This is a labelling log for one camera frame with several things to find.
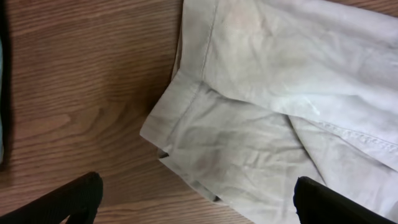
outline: white cloth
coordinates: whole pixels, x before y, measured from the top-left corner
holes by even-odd
[[[185,0],[181,47],[141,135],[188,183],[256,223],[299,223],[308,176],[398,222],[398,19],[322,0]]]

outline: cloth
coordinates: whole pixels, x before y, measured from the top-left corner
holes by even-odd
[[[181,50],[141,135],[199,193],[256,223],[299,223],[308,176],[398,222],[398,19],[322,0],[185,0]]]

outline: wooden table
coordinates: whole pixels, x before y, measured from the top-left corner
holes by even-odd
[[[338,2],[398,16],[396,0]],[[12,130],[0,215],[95,170],[104,180],[96,223],[249,223],[187,187],[139,136],[170,81],[181,0],[7,7]]]

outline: wooden surface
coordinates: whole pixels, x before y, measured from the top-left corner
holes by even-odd
[[[398,16],[396,0],[338,2]],[[170,79],[181,0],[7,7],[12,130],[0,215],[95,170],[104,180],[96,223],[248,223],[187,187],[139,137]]]

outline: black object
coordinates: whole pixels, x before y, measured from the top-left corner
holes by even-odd
[[[396,224],[308,177],[298,178],[293,201],[301,224]]]
[[[1,224],[92,224],[103,196],[103,182],[90,172],[0,217]]]

